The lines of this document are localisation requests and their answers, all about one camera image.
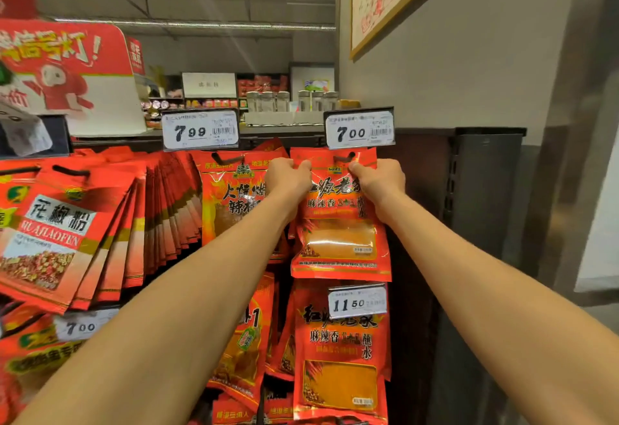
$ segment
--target forearm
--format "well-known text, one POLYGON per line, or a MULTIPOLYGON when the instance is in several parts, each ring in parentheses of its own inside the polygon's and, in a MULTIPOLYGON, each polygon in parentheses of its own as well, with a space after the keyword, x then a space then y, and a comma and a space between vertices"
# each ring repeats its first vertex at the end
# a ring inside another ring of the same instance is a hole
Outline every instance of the forearm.
POLYGON ((17 422, 186 423, 264 272, 289 207, 287 195, 268 196, 152 282, 50 379, 17 422))
POLYGON ((381 206, 445 312, 532 424, 619 422, 619 340, 401 194, 381 206))

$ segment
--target glass jar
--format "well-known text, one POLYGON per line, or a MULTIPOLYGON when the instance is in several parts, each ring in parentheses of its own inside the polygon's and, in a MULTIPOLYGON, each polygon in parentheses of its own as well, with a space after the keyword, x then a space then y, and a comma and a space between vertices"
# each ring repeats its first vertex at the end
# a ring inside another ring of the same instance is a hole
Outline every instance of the glass jar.
POLYGON ((328 93, 324 93, 324 97, 322 98, 322 109, 323 110, 335 110, 337 109, 337 100, 340 98, 340 93, 337 91, 329 91, 328 93))
POLYGON ((262 112, 275 112, 275 93, 264 91, 260 94, 260 110, 262 112))
POLYGON ((322 112, 322 98, 324 93, 322 91, 312 91, 311 93, 311 109, 312 112, 322 112))
POLYGON ((277 93, 277 111, 289 112, 290 111, 290 93, 288 91, 280 91, 277 93))
POLYGON ((257 91, 247 93, 247 112, 260 112, 260 93, 257 91))
POLYGON ((299 91, 299 112, 309 112, 311 108, 311 93, 309 91, 299 91))

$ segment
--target hand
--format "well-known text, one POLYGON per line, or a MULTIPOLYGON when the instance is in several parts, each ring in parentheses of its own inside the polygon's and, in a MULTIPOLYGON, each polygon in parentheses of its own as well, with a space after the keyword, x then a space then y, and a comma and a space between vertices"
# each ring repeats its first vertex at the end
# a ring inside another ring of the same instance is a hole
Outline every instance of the hand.
POLYGON ((386 222, 383 204, 395 195, 406 194, 406 176, 400 163, 395 159, 378 159, 376 169, 372 169, 353 161, 349 164, 349 171, 357 176, 361 190, 374 203, 376 216, 386 222))
POLYGON ((278 157, 269 163, 269 169, 264 178, 267 193, 281 196, 290 203, 290 219, 297 215, 297 207, 311 188, 311 162, 303 161, 298 169, 293 169, 292 160, 278 157))

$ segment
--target barcode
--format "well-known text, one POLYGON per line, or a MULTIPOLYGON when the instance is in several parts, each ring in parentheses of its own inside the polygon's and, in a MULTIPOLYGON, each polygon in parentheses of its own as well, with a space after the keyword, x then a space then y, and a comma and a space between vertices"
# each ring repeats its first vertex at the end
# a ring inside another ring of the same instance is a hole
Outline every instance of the barcode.
POLYGON ((371 397, 370 398, 353 397, 352 398, 352 403, 354 405, 369 405, 369 406, 373 406, 374 405, 374 400, 371 397))
POLYGON ((233 134, 234 129, 231 126, 222 126, 213 129, 213 135, 233 134))
POLYGON ((390 128, 373 128, 370 132, 370 136, 387 135, 391 133, 390 128))

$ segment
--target cartoon character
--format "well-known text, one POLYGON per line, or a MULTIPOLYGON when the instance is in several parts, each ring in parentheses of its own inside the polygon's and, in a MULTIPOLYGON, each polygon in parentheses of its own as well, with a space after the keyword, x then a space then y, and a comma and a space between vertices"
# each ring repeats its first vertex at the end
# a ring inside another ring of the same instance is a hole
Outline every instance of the cartoon character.
POLYGON ((35 74, 35 81, 24 84, 45 100, 48 110, 83 112, 82 107, 93 108, 93 103, 81 97, 88 91, 85 79, 66 69, 60 63, 46 63, 35 74))

